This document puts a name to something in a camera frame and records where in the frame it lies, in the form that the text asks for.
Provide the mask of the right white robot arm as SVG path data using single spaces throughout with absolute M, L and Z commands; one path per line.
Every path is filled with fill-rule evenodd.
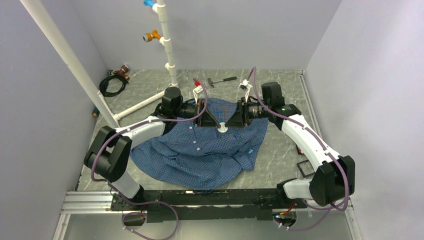
M 311 179 L 293 178 L 277 184 L 276 203 L 287 208 L 296 200 L 313 200 L 325 210 L 341 208 L 355 191 L 355 161 L 332 149 L 295 105 L 285 103 L 277 82 L 262 84 L 261 91 L 262 99 L 247 94 L 239 100 L 225 127 L 242 128 L 255 119 L 268 119 L 295 142 L 314 171 Z

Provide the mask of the blue checkered shirt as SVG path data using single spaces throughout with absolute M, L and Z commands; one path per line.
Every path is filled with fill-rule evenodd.
M 191 121 L 178 122 L 169 133 L 135 146 L 130 157 L 156 180 L 211 190 L 254 169 L 268 124 L 267 118 L 259 118 L 221 133 Z

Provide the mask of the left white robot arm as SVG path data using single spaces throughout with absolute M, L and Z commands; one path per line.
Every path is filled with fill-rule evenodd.
M 202 125 L 208 116 L 209 97 L 199 99 L 199 93 L 207 93 L 204 85 L 193 90 L 194 103 L 185 102 L 177 87 L 164 91 L 161 103 L 144 120 L 125 127 L 102 127 L 91 143 L 83 160 L 90 169 L 94 182 L 105 182 L 124 198 L 131 210 L 139 209 L 144 201 L 144 188 L 127 171 L 131 150 L 156 137 L 169 133 L 178 123 L 194 122 Z

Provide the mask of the pink flower brooch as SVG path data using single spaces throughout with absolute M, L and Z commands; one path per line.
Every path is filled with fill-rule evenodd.
M 299 146 L 297 146 L 297 150 L 299 155 L 304 155 L 303 150 Z

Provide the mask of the round white brooch backing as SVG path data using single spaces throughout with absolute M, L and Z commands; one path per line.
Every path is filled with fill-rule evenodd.
M 224 122 L 220 122 L 218 127 L 217 127 L 217 131 L 220 133 L 226 133 L 228 131 L 228 127 L 226 127 L 226 124 Z

